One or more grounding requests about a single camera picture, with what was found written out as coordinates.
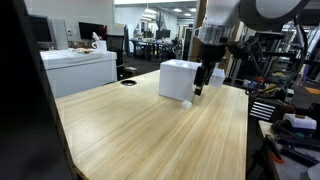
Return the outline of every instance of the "office chair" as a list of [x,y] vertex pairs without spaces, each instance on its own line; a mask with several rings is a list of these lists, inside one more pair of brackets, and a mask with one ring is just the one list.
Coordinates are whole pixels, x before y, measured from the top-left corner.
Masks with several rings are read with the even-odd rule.
[[123,41],[124,36],[106,35],[107,50],[117,53],[117,76],[118,80],[121,79],[123,74]]

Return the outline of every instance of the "ceiling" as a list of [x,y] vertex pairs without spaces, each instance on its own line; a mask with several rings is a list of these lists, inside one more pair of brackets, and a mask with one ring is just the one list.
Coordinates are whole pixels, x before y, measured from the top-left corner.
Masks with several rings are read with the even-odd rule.
[[[141,4],[118,4],[116,7],[148,7],[153,10],[161,10],[171,13],[178,17],[178,19],[190,19],[195,17],[195,13],[189,11],[189,8],[196,8],[196,1],[183,1],[183,2],[170,2],[170,3],[141,3]],[[182,12],[172,11],[172,8],[179,8]],[[191,16],[184,16],[183,14],[189,13]]]

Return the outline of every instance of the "white counter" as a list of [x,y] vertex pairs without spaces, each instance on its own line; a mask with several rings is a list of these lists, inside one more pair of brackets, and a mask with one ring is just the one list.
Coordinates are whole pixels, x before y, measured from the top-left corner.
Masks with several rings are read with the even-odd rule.
[[117,81],[115,52],[56,50],[40,54],[55,98]]

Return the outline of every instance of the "ceiling light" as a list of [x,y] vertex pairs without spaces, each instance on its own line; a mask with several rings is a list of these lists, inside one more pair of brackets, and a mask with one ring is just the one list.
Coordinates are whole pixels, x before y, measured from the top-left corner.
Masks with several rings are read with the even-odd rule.
[[146,13],[153,13],[153,14],[155,14],[155,13],[157,13],[157,11],[154,11],[154,10],[152,10],[152,9],[146,9],[146,10],[144,10],[144,12],[146,12]]
[[190,8],[189,11],[191,11],[191,12],[196,12],[197,9],[196,9],[196,8]]
[[181,10],[181,9],[179,9],[179,8],[173,8],[173,9],[172,9],[172,11],[175,11],[175,12],[182,12],[182,10]]
[[141,19],[143,19],[143,20],[147,20],[147,21],[151,21],[151,19],[149,19],[149,18],[145,18],[145,17],[141,17]]
[[143,17],[147,17],[147,18],[151,18],[151,19],[155,19],[156,18],[156,16],[149,15],[149,14],[143,14],[142,16]]

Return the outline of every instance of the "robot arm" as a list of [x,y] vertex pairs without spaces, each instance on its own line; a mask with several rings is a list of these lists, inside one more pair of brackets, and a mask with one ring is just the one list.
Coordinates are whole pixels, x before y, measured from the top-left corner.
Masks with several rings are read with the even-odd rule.
[[229,41],[234,25],[240,20],[257,31],[281,29],[281,26],[297,16],[309,0],[207,0],[206,15],[196,36],[201,41],[198,67],[194,85],[195,94],[201,95],[208,85],[214,65],[223,58],[226,47],[239,56],[245,47],[239,48]]

